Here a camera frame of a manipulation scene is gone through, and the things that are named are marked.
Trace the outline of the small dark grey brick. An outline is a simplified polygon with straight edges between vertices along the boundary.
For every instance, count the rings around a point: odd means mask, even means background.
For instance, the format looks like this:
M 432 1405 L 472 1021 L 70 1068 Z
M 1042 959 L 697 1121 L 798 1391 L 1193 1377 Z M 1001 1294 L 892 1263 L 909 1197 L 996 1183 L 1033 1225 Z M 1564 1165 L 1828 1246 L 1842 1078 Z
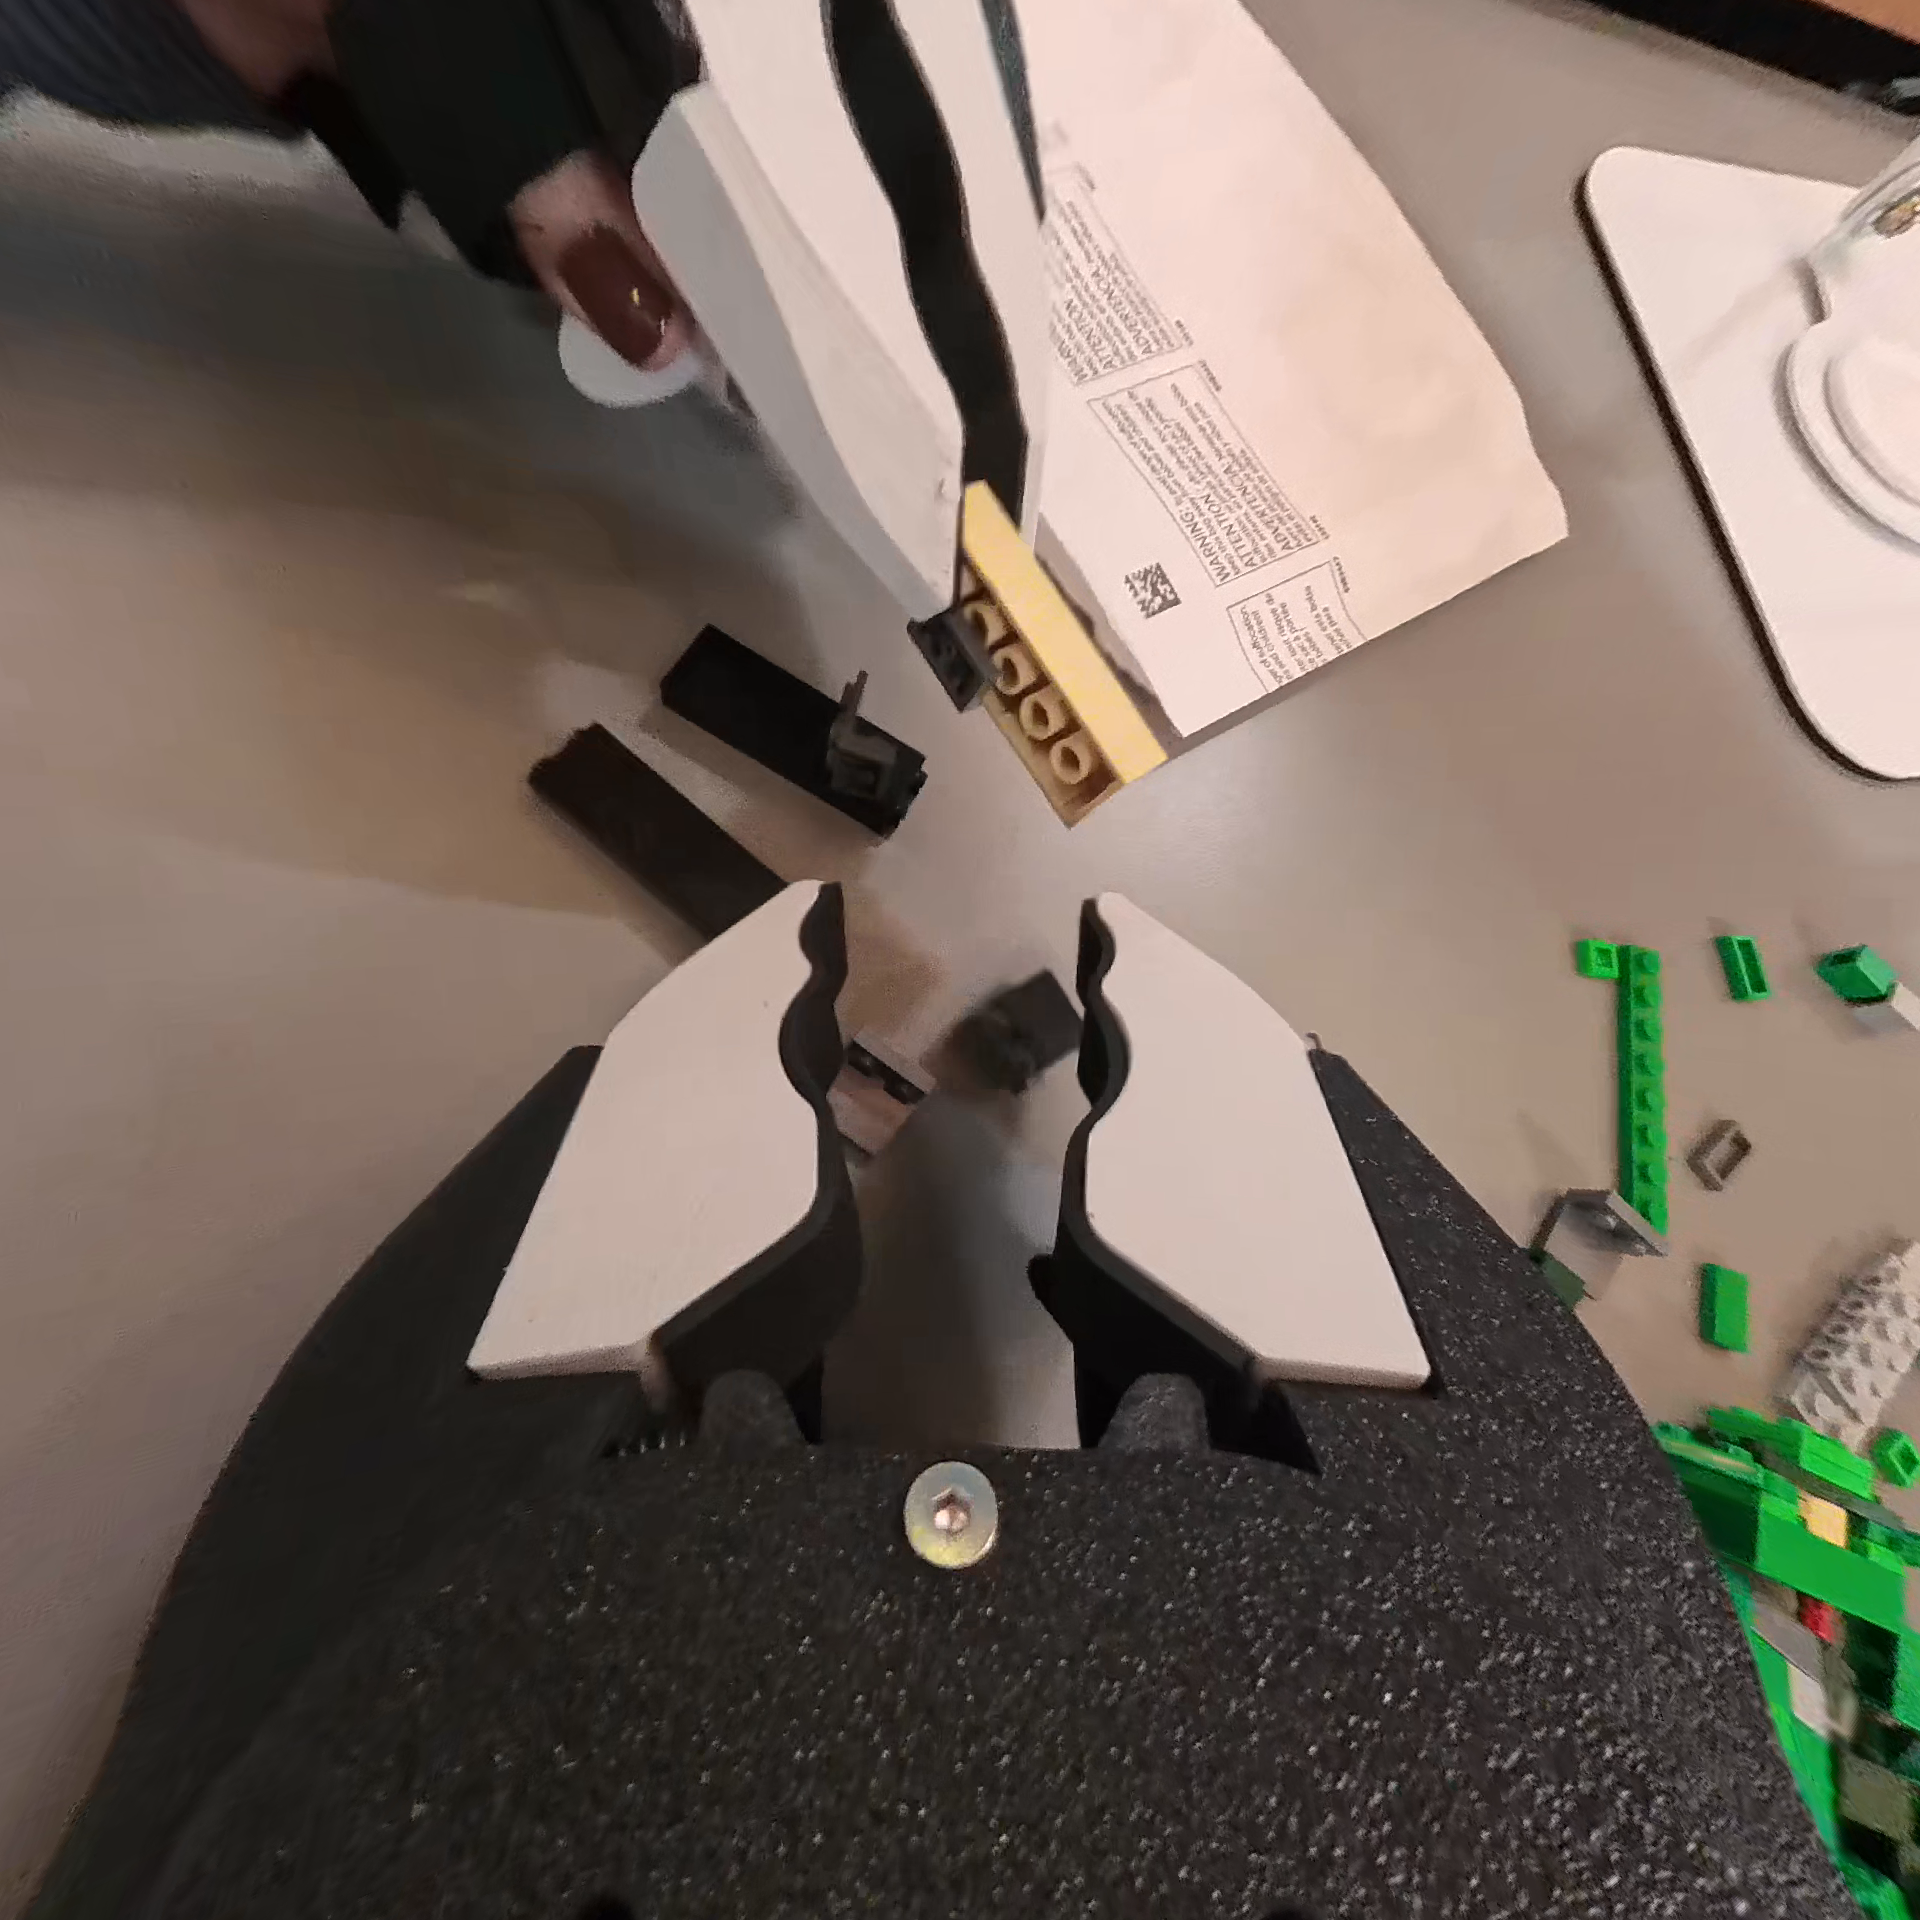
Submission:
M 960 713 L 975 708 L 985 686 L 993 681 L 993 663 L 974 616 L 960 605 L 948 605 L 936 615 L 909 620 L 904 631 L 948 704 Z
M 1082 1016 L 1062 980 L 1040 969 L 968 1010 L 944 1044 L 944 1078 L 967 1094 L 1018 1097 L 1077 1053 Z

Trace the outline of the white printed paper bag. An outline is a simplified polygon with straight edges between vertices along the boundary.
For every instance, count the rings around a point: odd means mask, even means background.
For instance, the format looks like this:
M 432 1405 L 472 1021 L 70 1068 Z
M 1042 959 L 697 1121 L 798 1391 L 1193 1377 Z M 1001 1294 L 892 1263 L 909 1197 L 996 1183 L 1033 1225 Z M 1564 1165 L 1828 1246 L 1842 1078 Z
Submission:
M 1567 536 L 1520 394 L 1244 5 L 1015 6 L 1040 550 L 1176 738 Z

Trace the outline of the long green studded plate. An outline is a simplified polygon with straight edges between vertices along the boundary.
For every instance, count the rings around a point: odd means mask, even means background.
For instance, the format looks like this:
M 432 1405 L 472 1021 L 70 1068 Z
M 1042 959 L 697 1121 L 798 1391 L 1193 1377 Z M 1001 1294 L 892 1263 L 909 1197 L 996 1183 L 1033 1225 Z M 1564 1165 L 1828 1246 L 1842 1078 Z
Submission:
M 1641 943 L 1616 949 L 1616 1092 L 1616 1192 L 1666 1237 L 1664 959 Z

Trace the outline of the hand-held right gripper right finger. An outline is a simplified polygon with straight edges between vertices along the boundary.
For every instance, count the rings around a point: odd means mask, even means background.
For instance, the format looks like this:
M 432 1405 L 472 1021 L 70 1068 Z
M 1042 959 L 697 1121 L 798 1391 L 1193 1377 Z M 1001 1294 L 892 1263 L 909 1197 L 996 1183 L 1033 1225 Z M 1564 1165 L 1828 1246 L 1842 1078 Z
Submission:
M 1316 1396 L 1430 1408 L 1430 1354 L 1312 1044 L 1127 896 L 1082 901 L 1058 1225 L 1031 1285 L 1071 1346 L 1074 1412 L 1150 1375 L 1207 1421 L 1301 1421 Z

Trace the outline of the white book stand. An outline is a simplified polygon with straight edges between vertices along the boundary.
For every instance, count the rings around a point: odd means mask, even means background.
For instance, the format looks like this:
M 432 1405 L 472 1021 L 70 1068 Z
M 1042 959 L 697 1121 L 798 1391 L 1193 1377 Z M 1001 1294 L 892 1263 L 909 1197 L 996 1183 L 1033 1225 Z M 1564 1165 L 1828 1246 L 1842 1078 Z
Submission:
M 1917 777 L 1917 146 L 1850 186 L 1616 146 L 1581 208 L 1805 729 Z

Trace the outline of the tan studded plate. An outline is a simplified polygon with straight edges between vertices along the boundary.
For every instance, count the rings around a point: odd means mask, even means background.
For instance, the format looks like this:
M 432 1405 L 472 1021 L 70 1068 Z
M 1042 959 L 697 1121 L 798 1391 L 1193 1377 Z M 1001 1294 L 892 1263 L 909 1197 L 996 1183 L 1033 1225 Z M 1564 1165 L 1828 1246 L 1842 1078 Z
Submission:
M 958 598 L 983 706 L 1050 813 L 1077 826 L 1165 760 L 1136 694 L 985 482 L 958 519 Z

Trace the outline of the person's left hand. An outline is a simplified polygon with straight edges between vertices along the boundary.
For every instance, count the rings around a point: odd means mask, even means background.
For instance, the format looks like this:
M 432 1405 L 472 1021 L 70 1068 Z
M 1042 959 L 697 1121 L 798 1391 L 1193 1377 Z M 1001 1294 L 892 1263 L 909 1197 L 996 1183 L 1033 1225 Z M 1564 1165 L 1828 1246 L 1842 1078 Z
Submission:
M 182 2 L 241 89 L 317 140 L 375 217 L 414 208 L 637 370 L 689 346 L 633 162 L 703 72 L 682 5 Z

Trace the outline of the black tall brick column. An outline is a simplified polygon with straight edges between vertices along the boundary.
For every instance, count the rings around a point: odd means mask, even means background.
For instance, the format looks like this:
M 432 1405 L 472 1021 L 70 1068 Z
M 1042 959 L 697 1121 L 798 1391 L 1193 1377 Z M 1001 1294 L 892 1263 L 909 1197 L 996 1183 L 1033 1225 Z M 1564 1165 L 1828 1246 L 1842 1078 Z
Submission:
M 589 848 L 703 940 L 786 887 L 605 727 L 570 730 L 535 760 L 525 781 Z
M 661 678 L 662 708 L 837 810 L 825 788 L 825 734 L 839 698 L 713 623 Z

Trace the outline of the grey desk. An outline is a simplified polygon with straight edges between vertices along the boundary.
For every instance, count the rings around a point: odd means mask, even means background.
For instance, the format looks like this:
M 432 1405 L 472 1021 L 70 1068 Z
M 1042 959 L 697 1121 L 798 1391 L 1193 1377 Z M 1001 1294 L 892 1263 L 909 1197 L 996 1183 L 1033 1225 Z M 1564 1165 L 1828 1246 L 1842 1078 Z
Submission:
M 1581 1316 L 1648 1417 L 1758 1402 L 1916 1233 L 1916 785 L 1786 710 L 1576 220 L 1637 144 L 1844 185 L 1906 130 L 1581 5 L 1255 5 L 1520 391 L 1569 534 L 1058 826 L 701 404 L 601 415 L 550 326 L 320 157 L 4 125 L 4 1914 L 100 1761 L 214 1472 L 320 1310 L 687 951 L 525 790 L 601 722 L 841 880 L 842 1018 L 925 1055 L 1113 889 L 1370 1087 L 1521 1240 L 1614 1162 L 1606 989 L 1664 951 L 1670 1256 Z M 898 830 L 677 718 L 713 623 L 925 759 Z M 1729 1000 L 1713 934 L 1758 940 Z M 1751 1353 L 1696 1334 L 1751 1277 Z

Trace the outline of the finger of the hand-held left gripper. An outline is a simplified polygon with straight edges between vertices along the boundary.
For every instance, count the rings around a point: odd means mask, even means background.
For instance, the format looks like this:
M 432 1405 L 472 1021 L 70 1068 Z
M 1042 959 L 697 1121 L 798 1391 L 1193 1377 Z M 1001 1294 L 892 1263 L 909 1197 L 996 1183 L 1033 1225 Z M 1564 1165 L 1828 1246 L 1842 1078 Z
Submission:
M 630 166 L 703 370 L 901 608 L 958 597 L 985 482 L 1038 521 L 990 261 L 978 2 L 682 5 L 703 72 Z
M 1038 119 L 1012 2 L 980 2 L 990 44 L 990 276 L 998 318 L 1015 357 L 1026 442 L 1045 447 L 1048 413 L 1048 301 L 1045 276 L 1045 196 Z

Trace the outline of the pile of green bricks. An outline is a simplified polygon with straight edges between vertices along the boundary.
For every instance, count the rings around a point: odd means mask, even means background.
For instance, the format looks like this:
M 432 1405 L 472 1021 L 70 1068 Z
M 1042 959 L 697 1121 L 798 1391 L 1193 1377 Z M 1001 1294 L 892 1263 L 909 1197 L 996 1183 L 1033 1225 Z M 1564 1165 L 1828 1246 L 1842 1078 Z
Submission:
M 1917 1541 L 1866 1453 L 1796 1420 L 1655 1424 L 1719 1564 L 1794 1788 L 1865 1914 L 1917 1914 Z

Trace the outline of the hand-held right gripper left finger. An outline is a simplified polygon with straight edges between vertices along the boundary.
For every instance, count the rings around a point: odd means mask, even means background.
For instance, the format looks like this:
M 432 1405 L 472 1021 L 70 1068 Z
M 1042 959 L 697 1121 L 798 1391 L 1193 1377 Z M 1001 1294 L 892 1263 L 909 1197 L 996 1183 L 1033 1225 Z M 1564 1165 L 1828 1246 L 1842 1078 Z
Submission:
M 470 1344 L 481 1377 L 634 1375 L 661 1408 L 732 1372 L 809 1380 L 861 1281 L 830 1087 L 839 884 L 786 884 L 662 975 L 598 1049 Z

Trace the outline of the dark grey clip brick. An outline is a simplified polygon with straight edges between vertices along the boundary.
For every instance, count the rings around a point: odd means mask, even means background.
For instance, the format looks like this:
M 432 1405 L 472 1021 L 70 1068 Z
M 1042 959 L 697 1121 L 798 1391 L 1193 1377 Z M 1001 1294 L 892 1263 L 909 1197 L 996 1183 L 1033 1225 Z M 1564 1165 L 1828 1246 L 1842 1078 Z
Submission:
M 865 689 L 868 672 L 858 669 L 831 710 L 822 778 L 834 807 L 874 837 L 889 837 L 921 794 L 927 770 L 921 751 L 865 718 Z

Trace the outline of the green brick with grey cap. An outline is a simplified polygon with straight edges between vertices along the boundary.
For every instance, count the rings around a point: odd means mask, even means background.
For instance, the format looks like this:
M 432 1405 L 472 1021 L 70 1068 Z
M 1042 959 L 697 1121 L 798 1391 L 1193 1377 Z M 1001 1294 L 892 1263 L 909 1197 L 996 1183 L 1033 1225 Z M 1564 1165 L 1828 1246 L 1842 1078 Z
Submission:
M 1815 975 L 1839 999 L 1848 1016 L 1866 1033 L 1917 1033 L 1917 993 L 1898 980 L 1893 964 L 1872 945 L 1824 951 Z

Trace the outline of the person's left forearm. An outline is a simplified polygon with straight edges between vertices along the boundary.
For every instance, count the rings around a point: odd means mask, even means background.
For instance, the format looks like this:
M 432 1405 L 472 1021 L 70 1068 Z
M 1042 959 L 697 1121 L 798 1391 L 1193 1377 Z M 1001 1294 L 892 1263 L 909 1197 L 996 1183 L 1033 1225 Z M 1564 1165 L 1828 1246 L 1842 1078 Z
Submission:
M 4 2 L 1 102 L 16 95 L 109 127 L 303 140 L 173 2 Z

